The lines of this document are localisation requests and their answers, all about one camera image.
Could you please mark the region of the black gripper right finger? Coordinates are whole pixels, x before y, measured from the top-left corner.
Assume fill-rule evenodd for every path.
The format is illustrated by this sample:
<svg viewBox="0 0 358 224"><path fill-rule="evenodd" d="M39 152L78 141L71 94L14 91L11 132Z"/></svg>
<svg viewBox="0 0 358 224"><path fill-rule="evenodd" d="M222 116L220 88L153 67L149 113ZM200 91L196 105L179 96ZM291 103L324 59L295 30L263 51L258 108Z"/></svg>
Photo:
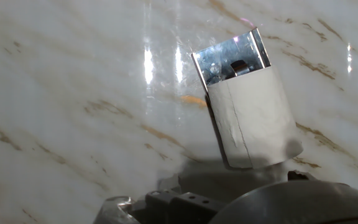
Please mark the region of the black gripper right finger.
<svg viewBox="0 0 358 224"><path fill-rule="evenodd" d="M291 180L316 180L316 177L312 176L308 172L301 172L298 170L288 171L287 173L288 181Z"/></svg>

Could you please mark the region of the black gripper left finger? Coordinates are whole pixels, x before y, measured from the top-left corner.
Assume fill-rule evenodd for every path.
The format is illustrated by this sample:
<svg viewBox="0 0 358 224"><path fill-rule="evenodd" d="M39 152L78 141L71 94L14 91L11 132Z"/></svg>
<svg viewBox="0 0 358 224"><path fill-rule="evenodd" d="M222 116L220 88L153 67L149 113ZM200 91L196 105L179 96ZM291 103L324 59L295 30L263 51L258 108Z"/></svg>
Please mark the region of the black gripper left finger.
<svg viewBox="0 0 358 224"><path fill-rule="evenodd" d="M104 201L94 224L199 224L209 223L225 203L190 192L149 192L144 198L111 197Z"/></svg>

